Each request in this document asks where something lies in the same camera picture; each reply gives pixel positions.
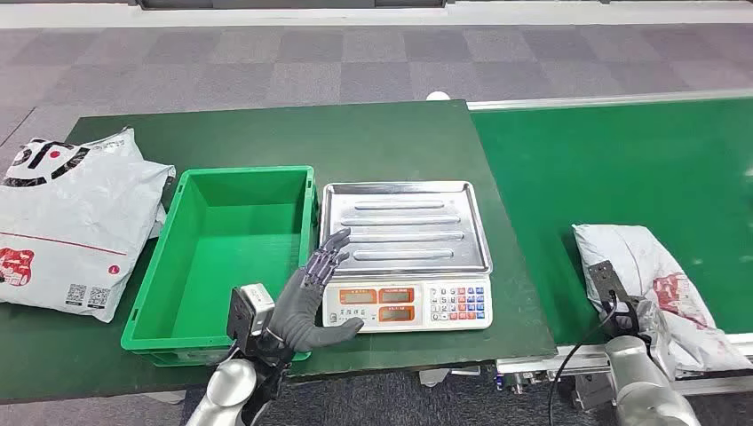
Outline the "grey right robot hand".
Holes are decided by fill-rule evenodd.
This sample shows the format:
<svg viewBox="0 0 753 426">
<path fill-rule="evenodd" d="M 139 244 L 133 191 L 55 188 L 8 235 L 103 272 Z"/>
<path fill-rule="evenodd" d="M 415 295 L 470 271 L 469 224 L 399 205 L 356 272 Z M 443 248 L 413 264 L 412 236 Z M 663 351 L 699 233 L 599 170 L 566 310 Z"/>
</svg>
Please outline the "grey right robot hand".
<svg viewBox="0 0 753 426">
<path fill-rule="evenodd" d="M 672 366 L 674 359 L 670 355 L 671 335 L 657 306 L 644 297 L 629 297 L 625 302 L 602 301 L 606 317 L 605 330 L 611 337 L 631 335 L 641 339 L 648 351 L 649 358 L 661 368 Z"/>
</svg>

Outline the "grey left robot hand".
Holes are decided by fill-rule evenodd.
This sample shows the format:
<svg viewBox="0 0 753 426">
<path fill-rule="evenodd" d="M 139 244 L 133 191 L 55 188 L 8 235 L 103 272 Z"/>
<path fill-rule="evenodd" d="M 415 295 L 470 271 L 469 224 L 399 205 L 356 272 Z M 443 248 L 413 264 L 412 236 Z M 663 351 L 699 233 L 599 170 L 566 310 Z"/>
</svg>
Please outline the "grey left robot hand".
<svg viewBox="0 0 753 426">
<path fill-rule="evenodd" d="M 353 339 L 364 321 L 351 318 L 335 327 L 315 324 L 323 293 L 338 266 L 349 254 L 351 230 L 330 235 L 289 278 L 275 304 L 264 334 L 265 342 L 277 350 L 309 352 Z"/>
</svg>

